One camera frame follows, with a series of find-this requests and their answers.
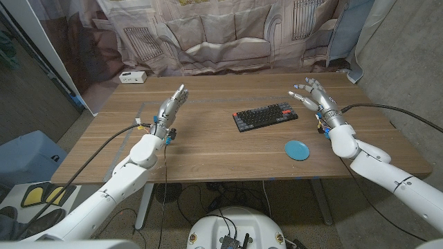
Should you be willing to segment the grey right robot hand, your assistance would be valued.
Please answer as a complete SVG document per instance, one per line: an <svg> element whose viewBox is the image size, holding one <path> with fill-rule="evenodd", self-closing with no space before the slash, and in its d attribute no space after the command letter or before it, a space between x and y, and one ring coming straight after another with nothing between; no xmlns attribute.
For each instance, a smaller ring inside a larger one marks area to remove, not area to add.
<svg viewBox="0 0 443 249"><path fill-rule="evenodd" d="M310 111L321 114L321 120L331 129L346 125L344 117L338 109L336 102L326 94L324 87L314 78L306 78L306 84L295 84L296 89L304 89L311 94L311 98L289 91L288 94L302 102Z"/></svg>

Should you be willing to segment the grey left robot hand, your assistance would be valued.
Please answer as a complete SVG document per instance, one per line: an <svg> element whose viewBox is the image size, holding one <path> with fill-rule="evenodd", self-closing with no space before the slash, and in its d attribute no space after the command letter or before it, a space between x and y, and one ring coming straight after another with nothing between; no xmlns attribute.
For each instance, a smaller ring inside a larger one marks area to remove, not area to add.
<svg viewBox="0 0 443 249"><path fill-rule="evenodd" d="M160 106L157 113L157 121L150 129L150 133L159 138L166 137L179 108L186 102L187 98L188 90L185 85L182 84L176 92Z"/></svg>

